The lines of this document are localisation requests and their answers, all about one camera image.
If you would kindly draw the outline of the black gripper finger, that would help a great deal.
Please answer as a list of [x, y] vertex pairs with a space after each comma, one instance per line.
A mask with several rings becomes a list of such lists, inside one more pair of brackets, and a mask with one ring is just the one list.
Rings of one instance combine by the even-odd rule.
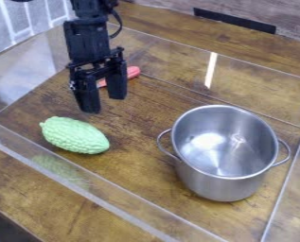
[[105, 81], [109, 97], [125, 99], [128, 95], [128, 63], [124, 60], [112, 65]]
[[71, 89], [81, 110], [89, 113], [100, 113], [101, 98], [96, 79], [92, 76], [75, 77], [71, 80]]

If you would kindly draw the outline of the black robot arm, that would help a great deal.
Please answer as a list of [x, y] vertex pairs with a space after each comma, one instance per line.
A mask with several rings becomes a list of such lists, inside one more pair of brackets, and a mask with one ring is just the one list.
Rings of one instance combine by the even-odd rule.
[[128, 95], [128, 62], [124, 48], [112, 49], [109, 40], [121, 28], [109, 35], [107, 22], [112, 14], [119, 23], [123, 19], [115, 10], [119, 0], [71, 0], [77, 19], [64, 23], [65, 40], [71, 62], [71, 89], [84, 112], [101, 111], [97, 81], [107, 81], [109, 97], [125, 99]]

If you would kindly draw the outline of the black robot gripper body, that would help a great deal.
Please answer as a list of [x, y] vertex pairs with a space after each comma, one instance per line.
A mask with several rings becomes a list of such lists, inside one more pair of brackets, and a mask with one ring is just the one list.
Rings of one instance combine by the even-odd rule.
[[107, 18], [75, 19], [64, 23], [65, 41], [71, 62], [72, 79], [128, 78], [125, 49], [111, 48], [112, 36], [108, 34]]

